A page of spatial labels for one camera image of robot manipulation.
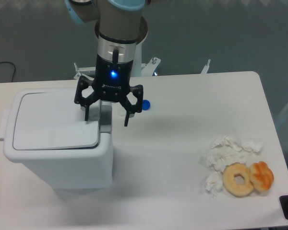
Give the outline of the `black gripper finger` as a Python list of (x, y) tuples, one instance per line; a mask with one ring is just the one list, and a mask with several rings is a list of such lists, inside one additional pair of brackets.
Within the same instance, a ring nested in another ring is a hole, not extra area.
[[(133, 96), (137, 99), (135, 104), (131, 104), (127, 95), (132, 93)], [(136, 85), (136, 86), (127, 86), (122, 89), (121, 96), (120, 96), (120, 104), (126, 110), (124, 126), (128, 126), (128, 121), (130, 115), (134, 115), (135, 113), (141, 113), (143, 107), (143, 97), (144, 97), (144, 87), (143, 85)]]
[[(93, 92), (89, 96), (83, 97), (82, 91), (88, 89), (89, 87), (93, 89)], [(100, 95), (101, 91), (95, 87), (94, 80), (90, 80), (85, 76), (80, 76), (76, 87), (74, 102), (85, 108), (85, 121), (88, 121), (89, 118), (90, 105), (99, 100), (101, 98)]]

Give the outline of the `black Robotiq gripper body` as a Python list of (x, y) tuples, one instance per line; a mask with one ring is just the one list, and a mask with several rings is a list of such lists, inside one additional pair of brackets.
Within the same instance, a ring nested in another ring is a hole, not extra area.
[(96, 59), (96, 75), (92, 83), (92, 102), (103, 100), (108, 102), (128, 103), (130, 77), (133, 62), (116, 63), (100, 56)]

